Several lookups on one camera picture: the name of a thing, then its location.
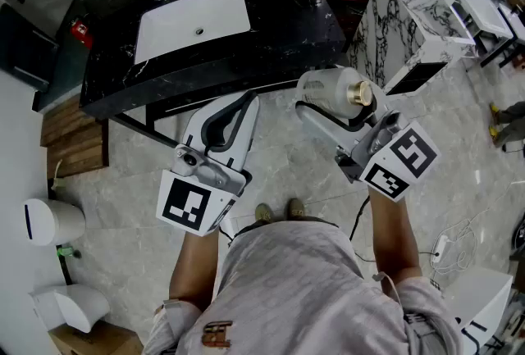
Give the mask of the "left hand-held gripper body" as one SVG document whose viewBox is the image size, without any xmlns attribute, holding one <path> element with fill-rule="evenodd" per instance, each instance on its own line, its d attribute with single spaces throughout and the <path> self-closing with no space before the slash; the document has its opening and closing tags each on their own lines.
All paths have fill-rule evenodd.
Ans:
<svg viewBox="0 0 525 355">
<path fill-rule="evenodd" d="M 180 144 L 175 162 L 162 173 L 156 217 L 197 236 L 216 230 L 251 181 L 229 166 Z"/>
</svg>

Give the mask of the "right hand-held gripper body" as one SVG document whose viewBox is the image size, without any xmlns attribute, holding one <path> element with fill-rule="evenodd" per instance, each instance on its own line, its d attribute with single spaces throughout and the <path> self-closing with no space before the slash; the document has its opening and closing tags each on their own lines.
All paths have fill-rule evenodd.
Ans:
<svg viewBox="0 0 525 355">
<path fill-rule="evenodd" d="M 350 182 L 360 181 L 398 202 L 438 162 L 439 150 L 416 121 L 388 111 L 350 155 L 336 157 Z"/>
</svg>

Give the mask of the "white bottle with gold cap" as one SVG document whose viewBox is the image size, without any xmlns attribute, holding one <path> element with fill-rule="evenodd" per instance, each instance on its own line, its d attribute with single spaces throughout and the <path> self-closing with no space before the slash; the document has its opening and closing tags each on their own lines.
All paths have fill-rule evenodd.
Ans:
<svg viewBox="0 0 525 355">
<path fill-rule="evenodd" d="M 353 119 L 374 100 L 372 83 L 350 67 L 305 72 L 296 87 L 296 100 L 320 107 L 346 119 Z"/>
</svg>

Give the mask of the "person's right forearm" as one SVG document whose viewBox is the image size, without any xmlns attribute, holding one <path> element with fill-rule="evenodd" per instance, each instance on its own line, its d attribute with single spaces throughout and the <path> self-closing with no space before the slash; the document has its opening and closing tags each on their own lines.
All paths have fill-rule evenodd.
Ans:
<svg viewBox="0 0 525 355">
<path fill-rule="evenodd" d="M 394 284 L 422 276 L 417 242 L 404 199 L 394 202 L 368 189 L 372 211 L 373 252 L 377 269 Z"/>
</svg>

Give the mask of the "person's left forearm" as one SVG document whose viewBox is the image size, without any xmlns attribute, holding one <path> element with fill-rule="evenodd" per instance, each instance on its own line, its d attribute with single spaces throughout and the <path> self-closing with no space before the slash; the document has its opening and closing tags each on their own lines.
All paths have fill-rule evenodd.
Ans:
<svg viewBox="0 0 525 355">
<path fill-rule="evenodd" d="M 185 233 L 169 284 L 169 299 L 191 303 L 204 312 L 212 301 L 217 275 L 219 233 Z"/>
</svg>

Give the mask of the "white rectangular sink basin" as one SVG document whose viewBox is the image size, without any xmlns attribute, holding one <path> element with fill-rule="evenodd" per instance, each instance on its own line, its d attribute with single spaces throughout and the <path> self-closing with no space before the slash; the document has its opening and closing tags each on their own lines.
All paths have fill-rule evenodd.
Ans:
<svg viewBox="0 0 525 355">
<path fill-rule="evenodd" d="M 135 63 L 250 29 L 245 0 L 176 0 L 142 15 Z"/>
</svg>

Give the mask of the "black marble vanity counter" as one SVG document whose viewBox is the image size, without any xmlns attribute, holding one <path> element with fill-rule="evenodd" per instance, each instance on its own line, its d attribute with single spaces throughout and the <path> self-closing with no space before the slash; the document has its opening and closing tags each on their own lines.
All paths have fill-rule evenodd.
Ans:
<svg viewBox="0 0 525 355">
<path fill-rule="evenodd" d="M 334 64 L 345 35 L 326 0 L 245 0 L 250 27 L 135 64 L 145 5 L 94 26 L 80 107 L 106 119 L 156 103 L 180 111 L 224 94 L 278 88 L 315 66 Z"/>
</svg>

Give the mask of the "person's right shoe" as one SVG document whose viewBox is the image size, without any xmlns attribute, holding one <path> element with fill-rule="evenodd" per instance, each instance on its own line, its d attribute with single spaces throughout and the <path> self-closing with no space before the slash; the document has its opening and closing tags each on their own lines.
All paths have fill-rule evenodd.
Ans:
<svg viewBox="0 0 525 355">
<path fill-rule="evenodd" d="M 304 204 L 298 198 L 292 198 L 288 201 L 285 215 L 287 220 L 297 221 L 305 217 Z"/>
</svg>

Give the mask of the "white power strip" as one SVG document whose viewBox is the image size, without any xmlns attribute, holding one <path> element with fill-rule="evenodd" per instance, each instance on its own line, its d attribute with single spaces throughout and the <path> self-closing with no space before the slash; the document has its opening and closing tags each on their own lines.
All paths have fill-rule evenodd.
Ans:
<svg viewBox="0 0 525 355">
<path fill-rule="evenodd" d="M 446 247 L 449 243 L 449 237 L 446 234 L 441 234 L 434 244 L 431 251 L 431 264 L 435 265 L 441 261 L 445 254 Z"/>
</svg>

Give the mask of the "wooden slat platform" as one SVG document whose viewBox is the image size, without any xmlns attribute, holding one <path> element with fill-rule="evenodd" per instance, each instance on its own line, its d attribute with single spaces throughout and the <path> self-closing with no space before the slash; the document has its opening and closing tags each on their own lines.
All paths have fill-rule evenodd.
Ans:
<svg viewBox="0 0 525 355">
<path fill-rule="evenodd" d="M 43 116 L 40 145 L 47 149 L 48 179 L 109 166 L 108 121 L 84 113 L 78 94 Z"/>
</svg>

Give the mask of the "white washbasin on stand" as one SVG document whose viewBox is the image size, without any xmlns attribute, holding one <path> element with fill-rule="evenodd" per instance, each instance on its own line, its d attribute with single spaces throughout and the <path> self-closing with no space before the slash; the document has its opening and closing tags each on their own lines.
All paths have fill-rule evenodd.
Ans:
<svg viewBox="0 0 525 355">
<path fill-rule="evenodd" d="M 463 23 L 473 38 L 480 34 L 504 40 L 514 38 L 513 31 L 492 0 L 455 0 L 454 7 L 459 9 Z"/>
</svg>

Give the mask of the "person's grey shirt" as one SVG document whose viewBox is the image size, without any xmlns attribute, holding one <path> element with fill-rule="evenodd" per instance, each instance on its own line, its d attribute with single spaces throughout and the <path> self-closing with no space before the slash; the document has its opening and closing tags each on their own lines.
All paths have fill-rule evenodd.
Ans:
<svg viewBox="0 0 525 355">
<path fill-rule="evenodd" d="M 143 355 L 462 355 L 456 320 L 425 277 L 366 281 L 344 233 L 282 221 L 235 238 L 218 294 L 169 299 Z"/>
</svg>

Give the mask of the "white low cabinet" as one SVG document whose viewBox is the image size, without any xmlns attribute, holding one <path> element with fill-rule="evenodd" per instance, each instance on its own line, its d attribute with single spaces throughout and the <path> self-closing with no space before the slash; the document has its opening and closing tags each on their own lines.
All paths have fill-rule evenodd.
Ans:
<svg viewBox="0 0 525 355">
<path fill-rule="evenodd" d="M 479 355 L 499 327 L 513 277 L 474 266 L 445 288 L 445 303 L 458 323 L 463 355 Z"/>
</svg>

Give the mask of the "small cardboard box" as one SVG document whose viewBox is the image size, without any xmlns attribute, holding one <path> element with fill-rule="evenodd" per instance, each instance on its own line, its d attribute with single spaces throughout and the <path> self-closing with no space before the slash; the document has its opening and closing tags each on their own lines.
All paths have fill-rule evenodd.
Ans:
<svg viewBox="0 0 525 355">
<path fill-rule="evenodd" d="M 67 324 L 48 332 L 61 355 L 141 355 L 138 335 L 126 328 L 98 321 L 89 333 Z"/>
</svg>

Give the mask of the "white wall dispenser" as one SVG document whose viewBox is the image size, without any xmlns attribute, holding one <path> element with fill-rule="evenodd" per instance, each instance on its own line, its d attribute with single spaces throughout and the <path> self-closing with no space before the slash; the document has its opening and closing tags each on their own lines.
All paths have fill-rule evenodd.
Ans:
<svg viewBox="0 0 525 355">
<path fill-rule="evenodd" d="M 29 293 L 29 296 L 47 331 L 66 324 L 89 333 L 95 323 L 110 312 L 106 297 L 83 284 L 44 287 Z"/>
</svg>

